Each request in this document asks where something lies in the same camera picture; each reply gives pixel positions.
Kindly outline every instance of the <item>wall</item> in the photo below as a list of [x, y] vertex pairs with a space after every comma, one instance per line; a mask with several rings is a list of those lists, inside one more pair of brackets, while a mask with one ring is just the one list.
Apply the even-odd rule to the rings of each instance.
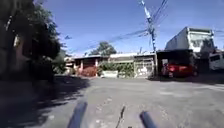
[[167, 42], [165, 50], [188, 49], [187, 28], [185, 27], [170, 41]]

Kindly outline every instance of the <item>sky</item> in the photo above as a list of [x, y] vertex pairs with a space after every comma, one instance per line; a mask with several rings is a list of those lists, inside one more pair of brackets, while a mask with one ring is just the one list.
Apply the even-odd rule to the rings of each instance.
[[[145, 0], [154, 14], [162, 0]], [[138, 0], [47, 0], [44, 8], [53, 14], [68, 53], [84, 54], [100, 41], [147, 28], [143, 7]], [[166, 42], [185, 26], [224, 31], [224, 0], [168, 0], [155, 24], [156, 47]], [[149, 36], [135, 35], [110, 42], [118, 52], [152, 51]], [[215, 33], [215, 45], [223, 49], [224, 33]]]

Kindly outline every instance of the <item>roof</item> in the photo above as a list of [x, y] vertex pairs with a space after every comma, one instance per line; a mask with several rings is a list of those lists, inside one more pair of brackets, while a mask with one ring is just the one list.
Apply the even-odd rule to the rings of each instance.
[[91, 59], [91, 58], [108, 58], [108, 56], [91, 55], [91, 56], [84, 56], [84, 57], [75, 57], [74, 59]]
[[111, 54], [110, 58], [131, 57], [131, 56], [136, 56], [136, 55], [137, 55], [137, 53]]

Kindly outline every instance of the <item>leaves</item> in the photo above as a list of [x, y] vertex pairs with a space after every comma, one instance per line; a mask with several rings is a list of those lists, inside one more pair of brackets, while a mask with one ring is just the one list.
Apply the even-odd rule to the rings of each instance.
[[90, 53], [90, 55], [109, 56], [109, 55], [115, 54], [115, 53], [117, 53], [117, 51], [108, 42], [100, 42], [99, 47], [97, 49], [93, 50]]
[[102, 63], [99, 66], [98, 73], [102, 71], [118, 71], [124, 73], [126, 77], [134, 76], [134, 64], [133, 63]]

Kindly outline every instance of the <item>car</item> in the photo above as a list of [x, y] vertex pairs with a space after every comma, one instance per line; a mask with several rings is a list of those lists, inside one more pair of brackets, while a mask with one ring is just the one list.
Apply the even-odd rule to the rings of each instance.
[[184, 63], [166, 63], [162, 67], [162, 75], [168, 77], [197, 76], [195, 66]]

